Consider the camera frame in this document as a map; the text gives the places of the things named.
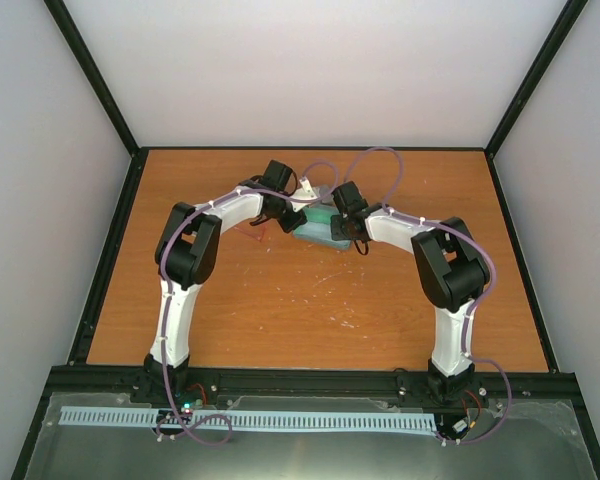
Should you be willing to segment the blue-grey glasses case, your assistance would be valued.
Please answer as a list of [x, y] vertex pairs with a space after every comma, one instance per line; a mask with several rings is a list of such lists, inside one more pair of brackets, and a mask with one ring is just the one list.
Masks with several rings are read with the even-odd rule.
[[323, 245], [336, 250], [345, 251], [351, 247], [350, 240], [334, 240], [331, 235], [331, 217], [338, 214], [333, 206], [317, 205], [305, 207], [301, 210], [305, 214], [306, 222], [293, 230], [292, 236], [296, 239]]

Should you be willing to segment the grey green-lined glasses case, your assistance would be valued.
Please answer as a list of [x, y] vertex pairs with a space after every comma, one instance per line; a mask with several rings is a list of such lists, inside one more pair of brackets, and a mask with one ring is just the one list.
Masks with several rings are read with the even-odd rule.
[[319, 197], [319, 203], [322, 205], [334, 206], [333, 194], [328, 185], [319, 185], [313, 188], [314, 193]]

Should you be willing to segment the red transparent glasses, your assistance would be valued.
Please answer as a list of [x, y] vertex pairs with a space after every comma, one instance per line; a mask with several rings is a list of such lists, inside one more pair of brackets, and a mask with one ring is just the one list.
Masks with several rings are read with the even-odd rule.
[[265, 225], [251, 226], [248, 224], [244, 224], [244, 225], [235, 226], [234, 230], [257, 241], [257, 242], [262, 242], [265, 237], [266, 226]]

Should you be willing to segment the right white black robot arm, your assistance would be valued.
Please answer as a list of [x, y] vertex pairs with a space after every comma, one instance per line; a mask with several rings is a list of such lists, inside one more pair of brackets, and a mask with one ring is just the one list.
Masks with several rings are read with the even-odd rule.
[[337, 187], [333, 200], [338, 210], [331, 220], [334, 237], [352, 241], [361, 254], [375, 241], [414, 256], [422, 290], [435, 311], [428, 389], [435, 401], [451, 401], [473, 380], [474, 312], [491, 283], [493, 263], [458, 217], [434, 221], [371, 205], [352, 181]]

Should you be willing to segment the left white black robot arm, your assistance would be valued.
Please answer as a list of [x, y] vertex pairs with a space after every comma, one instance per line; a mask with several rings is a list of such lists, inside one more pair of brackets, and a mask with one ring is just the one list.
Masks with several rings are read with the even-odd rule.
[[274, 219], [285, 233], [304, 225], [303, 209], [317, 199], [309, 180], [272, 160], [225, 195], [198, 205], [175, 204], [158, 241], [161, 286], [156, 337], [144, 361], [152, 388], [166, 402], [188, 390], [189, 332], [197, 297], [216, 265], [222, 234], [249, 220]]

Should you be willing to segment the blue cleaning cloth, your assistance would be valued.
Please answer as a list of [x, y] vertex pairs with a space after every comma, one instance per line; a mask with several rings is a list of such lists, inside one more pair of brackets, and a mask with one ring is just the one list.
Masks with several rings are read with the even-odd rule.
[[330, 226], [324, 223], [307, 222], [306, 224], [299, 226], [293, 232], [293, 235], [296, 238], [312, 243], [331, 244], [335, 242], [331, 235]]

